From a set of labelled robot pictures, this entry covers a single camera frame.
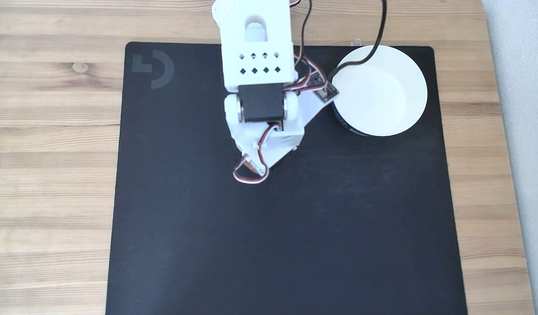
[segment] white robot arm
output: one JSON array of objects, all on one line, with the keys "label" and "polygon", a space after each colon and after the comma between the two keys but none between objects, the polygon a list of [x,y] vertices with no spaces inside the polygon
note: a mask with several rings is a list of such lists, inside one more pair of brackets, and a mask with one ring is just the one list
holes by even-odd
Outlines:
[{"label": "white robot arm", "polygon": [[[311,92],[298,96],[289,88],[299,86],[289,0],[216,0],[212,10],[220,29],[224,84],[231,93],[224,104],[227,123],[243,156],[237,168],[245,164],[259,178],[240,177],[236,170],[234,176],[259,183],[300,145],[305,125],[333,99],[322,101]],[[308,83],[308,73],[300,84]],[[318,75],[325,76],[318,71],[312,83]]]}]

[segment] white bowl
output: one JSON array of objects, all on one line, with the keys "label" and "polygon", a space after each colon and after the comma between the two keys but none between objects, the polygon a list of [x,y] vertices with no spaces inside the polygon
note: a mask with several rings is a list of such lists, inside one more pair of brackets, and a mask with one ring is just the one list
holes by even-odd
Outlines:
[{"label": "white bowl", "polygon": [[[348,54],[341,64],[362,60],[372,46]],[[339,90],[336,114],[358,134],[393,136],[411,128],[423,115],[428,99],[425,77],[403,52],[380,45],[360,66],[347,66],[333,78]]]}]

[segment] gray logo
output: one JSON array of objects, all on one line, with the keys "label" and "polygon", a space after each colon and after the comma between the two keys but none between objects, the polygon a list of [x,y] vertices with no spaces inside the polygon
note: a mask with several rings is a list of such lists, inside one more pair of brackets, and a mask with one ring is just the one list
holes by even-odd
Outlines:
[{"label": "gray logo", "polygon": [[[153,50],[153,58],[160,60],[164,64],[164,74],[153,80],[150,87],[155,90],[156,88],[162,88],[168,84],[171,78],[174,77],[174,62],[168,55],[159,50]],[[133,72],[151,73],[153,71],[152,64],[143,63],[143,55],[133,55]]]}]

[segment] wooden desk surface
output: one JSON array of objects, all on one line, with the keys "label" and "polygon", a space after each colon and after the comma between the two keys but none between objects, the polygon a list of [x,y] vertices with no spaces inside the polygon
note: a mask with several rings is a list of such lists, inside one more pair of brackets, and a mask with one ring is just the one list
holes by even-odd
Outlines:
[{"label": "wooden desk surface", "polygon": [[[104,313],[124,46],[219,42],[211,4],[0,0],[0,315]],[[307,44],[369,44],[380,9],[314,0]],[[533,314],[481,0],[390,0],[383,43],[435,48],[469,313]]]}]

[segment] desk mat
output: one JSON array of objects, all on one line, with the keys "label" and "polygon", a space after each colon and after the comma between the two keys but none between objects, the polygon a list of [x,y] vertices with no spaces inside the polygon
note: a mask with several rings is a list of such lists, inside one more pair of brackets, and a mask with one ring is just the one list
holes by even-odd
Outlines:
[{"label": "desk mat", "polygon": [[[307,47],[327,73],[356,47]],[[236,182],[219,45],[126,48],[107,315],[464,315],[434,52],[393,137],[325,108],[260,185]]]}]

